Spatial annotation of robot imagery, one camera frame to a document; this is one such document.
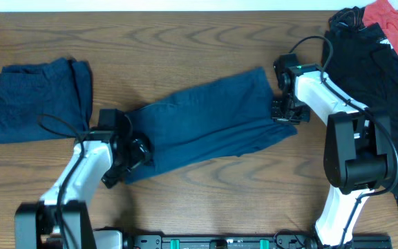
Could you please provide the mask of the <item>navy blue denim shorts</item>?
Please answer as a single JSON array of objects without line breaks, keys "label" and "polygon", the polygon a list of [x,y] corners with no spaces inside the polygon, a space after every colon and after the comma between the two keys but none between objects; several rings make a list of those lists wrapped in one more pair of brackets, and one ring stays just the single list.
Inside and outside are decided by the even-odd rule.
[{"label": "navy blue denim shorts", "polygon": [[242,156],[297,133],[271,118],[273,91],[261,67],[193,87],[129,112],[151,142],[153,160],[134,169],[135,183],[193,163]]}]

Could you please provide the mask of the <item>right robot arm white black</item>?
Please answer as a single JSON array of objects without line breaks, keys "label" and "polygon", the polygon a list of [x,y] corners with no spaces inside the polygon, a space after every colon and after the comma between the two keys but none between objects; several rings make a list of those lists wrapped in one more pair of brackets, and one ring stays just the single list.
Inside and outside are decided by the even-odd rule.
[{"label": "right robot arm white black", "polygon": [[383,194],[385,181],[398,181],[388,115],[354,100],[321,66],[300,64],[294,53],[279,56],[273,67],[282,96],[272,104],[272,119],[298,125],[314,113],[326,126],[323,168],[330,190],[313,235],[297,239],[297,248],[391,248],[388,235],[352,233],[365,202]]}]

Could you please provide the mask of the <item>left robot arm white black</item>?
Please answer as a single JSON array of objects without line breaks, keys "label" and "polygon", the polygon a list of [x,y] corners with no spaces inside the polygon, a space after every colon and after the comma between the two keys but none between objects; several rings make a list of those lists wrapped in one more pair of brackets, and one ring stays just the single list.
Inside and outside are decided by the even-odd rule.
[{"label": "left robot arm white black", "polygon": [[65,170],[36,203],[15,213],[16,248],[130,248],[119,228],[94,229],[88,206],[100,183],[112,188],[152,159],[149,139],[117,109],[102,109],[88,131],[70,130],[75,144]]}]

